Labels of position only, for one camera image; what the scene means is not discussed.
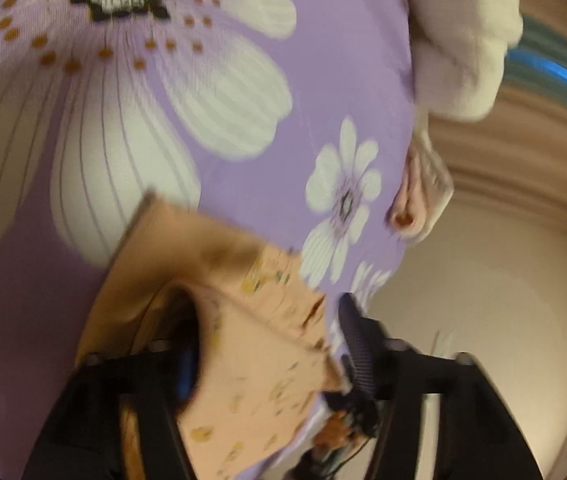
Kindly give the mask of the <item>person's right hand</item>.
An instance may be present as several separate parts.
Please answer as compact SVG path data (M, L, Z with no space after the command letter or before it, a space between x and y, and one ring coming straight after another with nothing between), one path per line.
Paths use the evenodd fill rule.
M323 460L339 448L346 448L347 456L351 456L365 441L364 434L351 426L348 412L334 412L313 438L313 457L315 460Z

